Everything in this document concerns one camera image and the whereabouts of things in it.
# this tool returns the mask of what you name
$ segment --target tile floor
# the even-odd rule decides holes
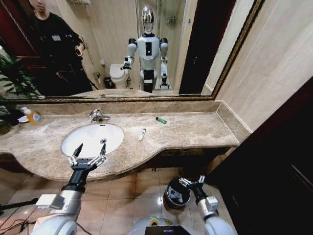
[[[194,196],[188,206],[181,210],[168,208],[163,203],[162,196],[167,184],[178,176],[176,168],[160,168],[156,172],[146,169],[111,182],[101,180],[89,182],[82,198],[82,208],[77,222],[93,235],[124,235],[137,220],[154,215],[193,227],[203,233],[204,222],[198,212]],[[36,176],[29,177],[10,203],[30,200],[43,193],[56,193],[64,184]],[[218,208],[220,217],[233,226],[219,190],[212,186],[204,186],[204,191],[217,197],[220,202]],[[14,211],[15,209],[6,210],[0,216],[0,226],[5,222],[0,232],[16,219],[28,218],[34,221],[48,213],[46,210],[35,209],[33,205]],[[19,231],[20,228],[16,228],[6,235],[18,234]],[[24,230],[21,234],[26,235],[27,231]],[[85,235],[80,228],[78,234]]]

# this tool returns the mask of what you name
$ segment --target cable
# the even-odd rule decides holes
[[[6,220],[0,225],[0,228],[6,223],[6,221],[8,221],[8,219],[9,219],[18,209],[19,209],[19,207],[17,207],[17,208],[13,211],[13,213],[10,214],[10,216],[8,216],[8,217],[6,218]]]
[[[9,231],[9,230],[12,230],[12,229],[14,229],[14,228],[16,228],[16,227],[18,227],[18,226],[21,226],[21,231],[20,232],[22,232],[25,228],[27,228],[27,234],[29,234],[29,224],[34,224],[34,223],[36,223],[35,221],[33,221],[33,222],[29,222],[28,221],[28,218],[34,213],[34,211],[36,210],[36,208],[28,215],[28,217],[26,218],[26,219],[16,219],[16,220],[14,220],[13,221],[13,223],[10,225],[10,226],[8,226],[8,227],[6,227],[6,228],[4,228],[4,229],[0,229],[0,231],[3,231],[3,230],[5,230],[4,232],[2,232],[0,235],[3,235],[3,234],[5,234],[7,231]]]
[[[81,226],[79,223],[76,222],[76,224],[87,234],[92,235],[91,233],[89,233],[88,231],[86,231],[83,226]]]
[[[28,220],[23,220],[23,222],[21,222],[21,223],[18,223],[18,224],[15,224],[15,225],[11,225],[10,227],[7,227],[7,228],[5,228],[6,230],[4,231],[4,232],[2,232],[0,235],[3,235],[3,234],[5,234],[6,232],[8,232],[8,231],[10,231],[10,230],[12,230],[12,229],[14,229],[14,228],[16,228],[16,227],[18,227],[18,226],[22,226],[21,227],[21,230],[20,230],[20,233],[25,229],[25,228],[27,228],[27,234],[29,234],[29,225],[30,224],[34,224],[34,223],[36,223],[35,221],[33,221],[33,222],[29,222]]]

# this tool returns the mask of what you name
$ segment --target marble countertop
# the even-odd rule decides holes
[[[111,114],[103,123],[122,128],[124,140],[106,155],[88,179],[126,174],[165,149],[235,147],[239,142],[216,112]],[[164,125],[156,117],[167,120]],[[76,128],[90,125],[88,115],[44,116],[40,125],[19,124],[0,136],[0,153],[12,153],[30,172],[51,180],[68,180],[72,175],[61,151],[63,139]],[[142,141],[141,129],[146,128]]]
[[[145,96],[154,96],[155,94],[144,92],[141,90],[134,90],[134,89],[102,89],[102,90],[96,90],[91,92],[84,92],[79,94],[74,94],[72,96],[84,96],[88,98],[101,98],[101,95],[112,95],[114,97],[114,94],[116,95],[124,95],[125,97],[145,97]]]

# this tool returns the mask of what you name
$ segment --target robot body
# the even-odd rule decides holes
[[[98,168],[105,160],[106,140],[100,150],[100,154],[94,158],[79,158],[83,144],[75,149],[72,156],[68,156],[71,168],[74,170],[69,182],[62,187],[61,194],[44,194],[37,201],[40,208],[53,208],[50,217],[40,226],[35,228],[31,235],[75,235],[77,233],[76,220],[81,208],[81,198],[85,192],[85,185],[90,171]],[[180,178],[179,182],[193,191],[196,204],[205,221],[204,231],[207,235],[235,235],[231,226],[218,218],[216,213],[218,201],[215,197],[207,197],[202,186],[204,176],[197,182]],[[143,234],[180,234],[200,235],[191,228],[174,225],[170,220],[150,216],[139,220],[134,224],[128,235]]]
[[[156,59],[161,52],[161,78],[162,85],[169,88],[167,80],[167,39],[161,40],[152,33],[154,15],[152,9],[145,6],[142,10],[142,23],[145,33],[136,41],[134,38],[129,39],[128,56],[125,57],[124,66],[121,69],[132,69],[134,55],[138,49],[140,58],[140,78],[143,82],[143,90],[152,93],[153,86],[157,79]]]

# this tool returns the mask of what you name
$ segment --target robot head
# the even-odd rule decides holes
[[[144,6],[141,13],[141,20],[146,34],[152,33],[154,16],[152,8]]]

